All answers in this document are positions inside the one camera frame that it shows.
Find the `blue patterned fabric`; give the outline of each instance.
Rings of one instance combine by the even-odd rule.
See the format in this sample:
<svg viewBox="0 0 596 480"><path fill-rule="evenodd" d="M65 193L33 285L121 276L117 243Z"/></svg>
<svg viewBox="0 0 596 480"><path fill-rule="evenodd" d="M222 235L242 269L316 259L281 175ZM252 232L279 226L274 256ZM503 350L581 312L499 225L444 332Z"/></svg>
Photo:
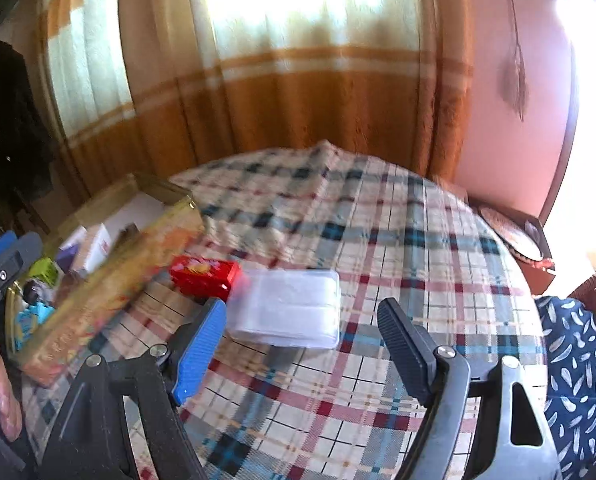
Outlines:
<svg viewBox="0 0 596 480"><path fill-rule="evenodd" d="M596 315L578 300L536 300L547 347L544 413L564 480L582 478L596 461Z"/></svg>

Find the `hand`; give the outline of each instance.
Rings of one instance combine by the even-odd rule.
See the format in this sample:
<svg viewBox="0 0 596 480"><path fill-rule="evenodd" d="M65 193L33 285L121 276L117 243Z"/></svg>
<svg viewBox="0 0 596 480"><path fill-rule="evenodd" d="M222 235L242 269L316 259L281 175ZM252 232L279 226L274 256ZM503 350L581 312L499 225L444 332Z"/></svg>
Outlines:
<svg viewBox="0 0 596 480"><path fill-rule="evenodd" d="M11 381L6 373L4 361L0 355L0 427L9 442L20 436L22 431L22 410L14 396Z"/></svg>

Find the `cardboard box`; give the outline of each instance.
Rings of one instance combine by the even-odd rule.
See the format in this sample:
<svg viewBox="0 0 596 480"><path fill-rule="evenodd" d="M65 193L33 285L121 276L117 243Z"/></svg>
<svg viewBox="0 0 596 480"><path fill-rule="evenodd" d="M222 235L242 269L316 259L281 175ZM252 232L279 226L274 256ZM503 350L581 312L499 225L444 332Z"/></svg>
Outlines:
<svg viewBox="0 0 596 480"><path fill-rule="evenodd" d="M106 263L60 303L19 351L15 349L14 319L22 298L14 287L7 291L5 323L9 355L20 370L40 385L51 385L157 272L168 267L175 255L204 233L203 219L186 189L153 176L128 174L58 227L44 244L45 254L55 256L78 226L89 228L104 222L141 192L168 206L164 214L140 235L113 250Z"/></svg>

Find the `checkered blanket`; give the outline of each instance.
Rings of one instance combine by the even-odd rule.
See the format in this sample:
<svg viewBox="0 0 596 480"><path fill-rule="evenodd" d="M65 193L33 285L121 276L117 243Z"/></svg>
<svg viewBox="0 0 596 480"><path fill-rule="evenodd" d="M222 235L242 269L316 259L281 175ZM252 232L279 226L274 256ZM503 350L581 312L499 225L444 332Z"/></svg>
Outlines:
<svg viewBox="0 0 596 480"><path fill-rule="evenodd" d="M438 344L470 359L512 354L544 396L540 320L513 257L471 209L434 184L327 142L265 150L186 171L206 235L193 254L244 267L335 269L342 289L336 350L275 348L224 336L201 391L181 410L210 479L389 479L420 427L380 339L375 311L395 297ZM38 453L89 352L133 357L175 331L194 303L166 275L95 338L50 390L24 387ZM461 476L475 427L471 402L450 476ZM138 466L154 478L135 406L127 418Z"/></svg>

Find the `red box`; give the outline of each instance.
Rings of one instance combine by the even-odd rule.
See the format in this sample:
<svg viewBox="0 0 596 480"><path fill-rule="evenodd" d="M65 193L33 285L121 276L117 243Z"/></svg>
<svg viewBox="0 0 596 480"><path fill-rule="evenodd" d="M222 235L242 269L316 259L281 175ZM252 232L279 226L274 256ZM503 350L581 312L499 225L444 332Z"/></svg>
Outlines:
<svg viewBox="0 0 596 480"><path fill-rule="evenodd" d="M185 296L226 301L240 274L240 267L236 262L201 256L176 256L169 267L169 274L174 285Z"/></svg>

